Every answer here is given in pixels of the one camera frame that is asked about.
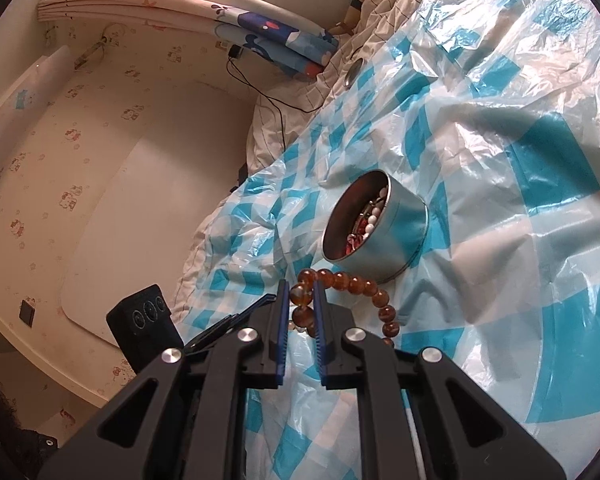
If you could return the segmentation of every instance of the mattress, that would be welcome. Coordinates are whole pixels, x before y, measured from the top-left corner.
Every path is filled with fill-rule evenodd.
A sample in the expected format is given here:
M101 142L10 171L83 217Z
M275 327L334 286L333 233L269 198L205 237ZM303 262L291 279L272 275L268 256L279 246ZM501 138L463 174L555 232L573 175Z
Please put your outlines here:
M270 91L320 106L281 107L284 143L259 101L251 176L199 228L174 320L187 340L278 279L333 267L333 204L382 169L430 213L387 286L397 347L451 356L576 478L600 448L600 15L589 0L365 5L314 85ZM368 300L330 294L380 333ZM291 333L285 384L250 392L248 478L360 478L355 393L321 388L314 357Z

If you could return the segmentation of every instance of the metal screw head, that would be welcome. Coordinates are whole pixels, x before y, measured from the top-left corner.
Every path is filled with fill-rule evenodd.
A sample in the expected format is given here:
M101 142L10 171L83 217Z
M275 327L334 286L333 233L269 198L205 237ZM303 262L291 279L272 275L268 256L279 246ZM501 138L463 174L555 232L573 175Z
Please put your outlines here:
M162 360L165 363L177 363L182 358L182 352L177 348L167 348L162 352Z
M344 337L349 341L362 341L366 337L366 332L361 328L349 328L344 333Z
M442 352L430 346L422 351L422 358L428 363L439 363L442 359Z
M258 331L254 328L243 328L238 332L238 339L245 343L250 343L251 341L255 341L258 337Z

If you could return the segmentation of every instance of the amber bead bracelet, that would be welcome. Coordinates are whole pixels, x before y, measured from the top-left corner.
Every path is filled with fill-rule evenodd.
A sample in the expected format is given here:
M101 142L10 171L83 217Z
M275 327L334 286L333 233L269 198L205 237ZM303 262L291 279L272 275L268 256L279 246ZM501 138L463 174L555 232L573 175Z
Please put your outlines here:
M356 296L363 294L371 298L371 302L378 308L378 317L384 323L382 333L383 341L393 347L392 337L400 332L400 325L395 320L395 309L389 304L389 294L386 290L378 288L373 280L365 280L359 276L349 276L346 272L336 272L329 269L303 269L298 272L298 283L289 291L289 299L296 305L291 314L295 326L306 329L311 337L315 337L314 310L309 306L313 301L314 281L318 279L325 288L333 287L336 290L348 290Z

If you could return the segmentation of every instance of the black speaker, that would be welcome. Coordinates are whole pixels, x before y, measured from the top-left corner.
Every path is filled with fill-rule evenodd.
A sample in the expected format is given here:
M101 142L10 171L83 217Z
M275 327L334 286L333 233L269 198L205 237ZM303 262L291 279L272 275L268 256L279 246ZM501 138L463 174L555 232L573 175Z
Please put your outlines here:
M107 324L136 374L167 348L184 347L158 285L120 301L107 314Z

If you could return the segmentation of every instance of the bead necklace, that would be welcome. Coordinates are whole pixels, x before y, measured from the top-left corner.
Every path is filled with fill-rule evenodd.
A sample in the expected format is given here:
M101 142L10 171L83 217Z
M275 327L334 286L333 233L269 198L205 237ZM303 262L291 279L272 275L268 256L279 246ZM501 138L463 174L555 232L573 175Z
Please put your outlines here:
M347 235L347 245L345 254L349 255L362 245L376 228L376 222L384 209L384 202L388 193L388 188L383 187L375 200L370 200L362 208L358 215L351 233Z
M400 332L400 325L395 320L395 309L389 304L389 294L386 290L378 288L373 280L364 280L359 276L350 276L346 272L336 272L329 269L303 269L298 272L298 283L289 291L291 302L296 308L291 314L294 326L298 327L298 332L306 332L311 337L315 337L315 317L314 310L309 306L314 300L313 287L314 281L318 279L322 286L327 290L333 287L335 290L347 290L353 295L363 294L371 298L371 302L378 308L378 317L384 323L382 333L385 338L383 341L393 347L392 337L396 337Z

